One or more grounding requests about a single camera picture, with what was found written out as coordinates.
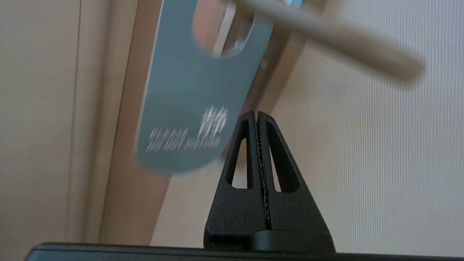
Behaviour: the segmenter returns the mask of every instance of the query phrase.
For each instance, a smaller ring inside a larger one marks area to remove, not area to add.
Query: textured wall
[[[424,77],[405,91],[307,46],[284,88],[273,116],[339,252],[464,256],[463,13],[346,0],[337,17],[423,55]],[[153,245],[202,246],[221,164],[171,180]]]
[[[0,260],[65,240],[79,1],[0,1]]]
[[[111,0],[85,242],[98,241],[138,0]]]

